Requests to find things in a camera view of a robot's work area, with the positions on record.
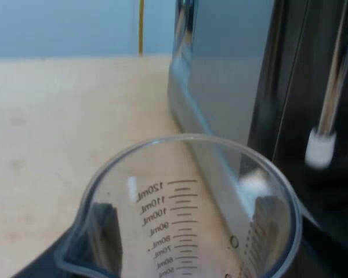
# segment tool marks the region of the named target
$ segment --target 80ml marking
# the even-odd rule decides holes
[[[156,247],[163,245],[166,242],[170,242],[170,240],[171,240],[170,236],[164,236],[164,237],[162,237],[162,239],[157,240],[156,242],[153,242],[152,249],[155,249]]]
[[[172,246],[171,245],[165,246],[163,249],[155,252],[154,259],[157,259],[158,257],[160,257],[162,255],[165,255],[167,252],[171,252],[171,251],[172,251]]]
[[[143,200],[148,195],[153,194],[154,192],[160,191],[162,189],[162,182],[156,183],[154,185],[150,185],[146,190],[142,192],[138,192],[138,200],[137,203]]]

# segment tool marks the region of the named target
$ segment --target metal pipe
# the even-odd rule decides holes
[[[341,48],[340,44],[342,41],[343,29],[347,18],[347,10],[348,1],[346,0],[343,5],[338,34],[336,36],[324,105],[322,106],[320,123],[317,129],[318,136],[329,136],[332,133],[340,96],[343,91],[343,85],[348,71],[348,45],[346,46],[342,60],[339,61],[339,49]]]

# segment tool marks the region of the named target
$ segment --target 60ml marking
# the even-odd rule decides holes
[[[165,203],[165,197],[164,196],[157,197],[156,199],[153,199],[148,204],[145,204],[144,206],[142,206],[142,212],[140,213],[140,215],[142,215],[146,211],[149,211],[150,209],[154,208],[155,206],[157,206],[159,204],[163,204],[163,203]]]
[[[166,254],[167,252],[170,252],[172,251],[172,246],[171,245],[168,245],[168,246],[165,246],[163,249],[155,252],[155,257],[154,259],[157,259],[158,257],[160,257],[161,255],[164,255]]]
[[[160,191],[162,189],[162,182],[156,183],[154,185],[150,185],[146,190],[142,192],[138,192],[138,200],[137,203],[143,200],[148,195],[153,194],[154,192]]]
[[[153,212],[150,216],[144,217],[143,218],[143,225],[142,227],[146,226],[148,223],[150,223],[151,221],[162,217],[163,215],[166,214],[166,208],[161,208],[155,212]]]
[[[159,269],[162,266],[169,265],[173,262],[173,258],[169,257],[167,259],[164,259],[163,261],[157,263],[157,269]]]

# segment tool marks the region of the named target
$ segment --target wooden countertop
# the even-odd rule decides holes
[[[169,57],[0,61],[0,277],[72,223],[96,170],[138,141],[179,132]]]

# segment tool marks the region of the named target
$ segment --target yellow pole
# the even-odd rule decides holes
[[[143,15],[144,15],[144,0],[139,3],[139,55],[143,54]]]

